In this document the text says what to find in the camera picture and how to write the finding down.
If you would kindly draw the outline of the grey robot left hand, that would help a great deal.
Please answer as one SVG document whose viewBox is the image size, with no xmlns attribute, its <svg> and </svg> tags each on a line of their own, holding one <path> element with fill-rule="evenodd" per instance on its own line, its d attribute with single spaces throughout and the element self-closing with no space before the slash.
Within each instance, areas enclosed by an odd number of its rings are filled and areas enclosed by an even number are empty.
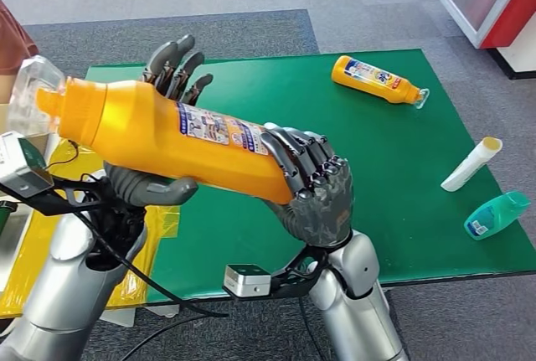
<svg viewBox="0 0 536 361">
<path fill-rule="evenodd" d="M 187 87 L 194 70 L 203 64 L 205 56 L 196 52 L 186 62 L 182 60 L 193 50 L 196 40 L 186 34 L 177 41 L 169 41 L 154 51 L 140 78 L 153 85 L 157 92 L 176 103 L 194 106 L 204 88 L 213 81 L 213 75 L 201 76 Z M 137 207 L 147 205 L 180 205 L 190 199 L 198 184 L 190 177 L 169 179 L 105 162 L 104 170 L 118 197 Z"/>
</svg>

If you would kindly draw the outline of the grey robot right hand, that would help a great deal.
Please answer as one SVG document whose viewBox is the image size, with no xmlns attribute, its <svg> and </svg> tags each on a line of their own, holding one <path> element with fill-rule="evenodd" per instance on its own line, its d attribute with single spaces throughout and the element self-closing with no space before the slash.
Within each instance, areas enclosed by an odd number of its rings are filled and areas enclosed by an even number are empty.
<svg viewBox="0 0 536 361">
<path fill-rule="evenodd" d="M 328 138 L 267 122 L 261 142 L 282 170 L 291 192 L 285 204 L 266 200 L 289 234 L 307 245 L 332 248 L 352 232 L 353 176 Z"/>
</svg>

